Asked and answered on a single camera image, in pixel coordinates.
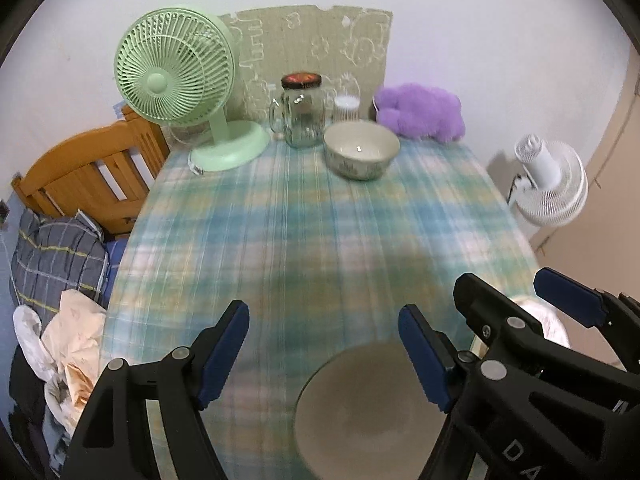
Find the cream plate underneath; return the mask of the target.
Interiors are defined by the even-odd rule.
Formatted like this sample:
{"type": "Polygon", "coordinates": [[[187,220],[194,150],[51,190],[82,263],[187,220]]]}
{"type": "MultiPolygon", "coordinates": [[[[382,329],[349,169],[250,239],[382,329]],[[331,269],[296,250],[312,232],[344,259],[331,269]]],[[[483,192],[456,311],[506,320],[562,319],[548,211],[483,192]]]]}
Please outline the cream plate underneath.
{"type": "Polygon", "coordinates": [[[511,296],[510,299],[528,314],[536,318],[544,331],[544,338],[559,344],[564,348],[570,348],[570,338],[568,338],[565,325],[560,320],[558,310],[538,297],[533,296],[511,296]]]}

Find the plain cream bowl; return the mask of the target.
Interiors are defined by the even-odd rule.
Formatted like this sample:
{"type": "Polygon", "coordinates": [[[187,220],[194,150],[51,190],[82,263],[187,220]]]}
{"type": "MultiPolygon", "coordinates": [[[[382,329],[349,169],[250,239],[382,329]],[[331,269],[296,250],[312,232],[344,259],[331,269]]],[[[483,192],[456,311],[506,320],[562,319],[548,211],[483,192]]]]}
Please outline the plain cream bowl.
{"type": "Polygon", "coordinates": [[[416,479],[444,421],[402,344],[376,342],[341,352],[308,380],[294,438],[318,479],[416,479]]]}

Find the floral bowl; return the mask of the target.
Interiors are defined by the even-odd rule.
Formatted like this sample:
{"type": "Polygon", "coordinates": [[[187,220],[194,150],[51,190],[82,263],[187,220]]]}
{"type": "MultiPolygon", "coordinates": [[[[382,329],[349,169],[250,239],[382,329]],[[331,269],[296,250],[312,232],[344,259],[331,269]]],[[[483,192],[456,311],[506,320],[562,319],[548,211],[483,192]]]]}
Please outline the floral bowl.
{"type": "Polygon", "coordinates": [[[357,181],[382,177],[400,152],[393,131],[377,122],[336,122],[323,133],[326,166],[339,176],[357,181]]]}

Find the crumpled white cloth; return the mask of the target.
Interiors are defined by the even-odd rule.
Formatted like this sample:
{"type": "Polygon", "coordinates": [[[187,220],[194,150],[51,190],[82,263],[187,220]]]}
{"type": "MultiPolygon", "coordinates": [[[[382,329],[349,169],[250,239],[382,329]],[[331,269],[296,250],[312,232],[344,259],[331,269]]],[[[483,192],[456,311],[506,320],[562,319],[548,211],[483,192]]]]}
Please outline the crumpled white cloth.
{"type": "Polygon", "coordinates": [[[18,345],[44,382],[48,409],[68,434],[75,431],[101,374],[105,319],[106,310],[75,289],[62,292],[58,313],[48,324],[30,307],[13,312],[18,345]]]}

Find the white clip fan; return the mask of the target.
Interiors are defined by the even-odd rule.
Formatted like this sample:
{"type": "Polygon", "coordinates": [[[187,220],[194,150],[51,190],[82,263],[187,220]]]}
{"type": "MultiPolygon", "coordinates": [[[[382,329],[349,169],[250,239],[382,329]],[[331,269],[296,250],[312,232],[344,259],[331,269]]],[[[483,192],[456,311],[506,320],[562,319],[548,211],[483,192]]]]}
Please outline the white clip fan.
{"type": "Polygon", "coordinates": [[[585,207],[589,183],[578,153],[561,141],[524,136],[514,145],[523,173],[511,184],[506,203],[533,226],[566,226],[585,207]]]}

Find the plaid tablecloth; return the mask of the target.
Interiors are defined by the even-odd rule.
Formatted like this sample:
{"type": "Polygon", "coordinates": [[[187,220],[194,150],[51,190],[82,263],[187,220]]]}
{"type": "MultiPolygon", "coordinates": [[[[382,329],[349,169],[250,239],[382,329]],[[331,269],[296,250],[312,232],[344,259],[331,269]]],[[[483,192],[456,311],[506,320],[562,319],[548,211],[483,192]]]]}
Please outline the plaid tablecloth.
{"type": "Polygon", "coordinates": [[[306,479],[294,408],[321,365],[395,339],[405,304],[467,347],[456,279],[473,273],[527,296],[537,268],[503,196],[461,143],[406,141],[368,182],[334,174],[322,148],[273,142],[244,166],[200,175],[175,150],[134,222],[101,358],[157,361],[244,301],[250,330],[204,425],[229,478],[306,479]]]}

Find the blue plaid pillow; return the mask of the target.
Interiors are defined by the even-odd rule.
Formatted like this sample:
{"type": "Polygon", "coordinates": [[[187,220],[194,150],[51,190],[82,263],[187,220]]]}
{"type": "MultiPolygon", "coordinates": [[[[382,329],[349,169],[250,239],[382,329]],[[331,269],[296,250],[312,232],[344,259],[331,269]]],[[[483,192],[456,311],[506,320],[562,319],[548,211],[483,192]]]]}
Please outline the blue plaid pillow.
{"type": "Polygon", "coordinates": [[[11,261],[12,299],[53,314],[66,289],[101,300],[110,257],[102,228],[82,210],[52,218],[25,209],[11,261]]]}

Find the purple plush toy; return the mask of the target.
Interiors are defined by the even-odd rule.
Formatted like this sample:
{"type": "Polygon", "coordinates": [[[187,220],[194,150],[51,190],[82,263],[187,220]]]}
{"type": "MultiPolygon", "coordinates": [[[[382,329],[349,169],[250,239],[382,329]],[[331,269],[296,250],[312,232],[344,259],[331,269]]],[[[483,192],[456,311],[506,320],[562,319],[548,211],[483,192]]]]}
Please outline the purple plush toy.
{"type": "Polygon", "coordinates": [[[398,136],[449,143],[465,135],[461,101],[447,90],[420,84],[381,87],[373,104],[376,121],[398,136]]]}

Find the wooden bed headboard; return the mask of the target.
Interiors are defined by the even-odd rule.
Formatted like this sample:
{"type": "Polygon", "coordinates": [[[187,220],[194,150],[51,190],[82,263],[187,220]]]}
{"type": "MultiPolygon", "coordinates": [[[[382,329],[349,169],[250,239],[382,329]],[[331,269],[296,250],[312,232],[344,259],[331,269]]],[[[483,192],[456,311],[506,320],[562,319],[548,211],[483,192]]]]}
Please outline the wooden bed headboard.
{"type": "Polygon", "coordinates": [[[160,126],[129,106],[113,125],[55,145],[11,185],[29,209],[52,218],[88,214],[107,233],[129,234],[169,155],[160,126]]]}

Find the cotton swab container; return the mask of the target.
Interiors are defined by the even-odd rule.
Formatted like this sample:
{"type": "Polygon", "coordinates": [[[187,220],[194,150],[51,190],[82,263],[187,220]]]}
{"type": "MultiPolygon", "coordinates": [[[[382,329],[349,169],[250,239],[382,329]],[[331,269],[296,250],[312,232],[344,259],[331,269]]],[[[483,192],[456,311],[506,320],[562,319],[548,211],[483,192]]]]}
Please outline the cotton swab container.
{"type": "Polygon", "coordinates": [[[332,122],[356,122],[359,119],[359,109],[358,96],[336,96],[333,102],[332,122]]]}

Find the glass mason jar mug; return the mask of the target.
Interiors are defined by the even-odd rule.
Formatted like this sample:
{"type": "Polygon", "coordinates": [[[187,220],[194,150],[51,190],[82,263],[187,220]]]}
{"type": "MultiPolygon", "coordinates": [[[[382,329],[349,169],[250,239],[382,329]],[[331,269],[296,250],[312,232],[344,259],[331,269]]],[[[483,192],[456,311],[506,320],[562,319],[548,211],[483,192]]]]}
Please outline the glass mason jar mug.
{"type": "Polygon", "coordinates": [[[322,77],[311,72],[284,75],[281,94],[269,107],[269,127],[290,148],[314,148],[326,128],[326,97],[322,77]]]}

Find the green desk fan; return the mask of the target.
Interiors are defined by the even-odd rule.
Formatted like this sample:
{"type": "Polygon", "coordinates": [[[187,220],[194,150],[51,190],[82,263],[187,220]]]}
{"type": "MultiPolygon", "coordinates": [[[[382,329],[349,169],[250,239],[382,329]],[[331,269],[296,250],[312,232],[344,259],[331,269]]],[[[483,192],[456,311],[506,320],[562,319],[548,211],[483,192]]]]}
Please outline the green desk fan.
{"type": "Polygon", "coordinates": [[[239,47],[227,25],[175,6],[138,18],[114,58],[118,91],[138,115],[159,126],[208,125],[208,137],[190,148],[196,174],[247,164],[270,144],[258,122],[226,117],[238,73],[239,47]]]}

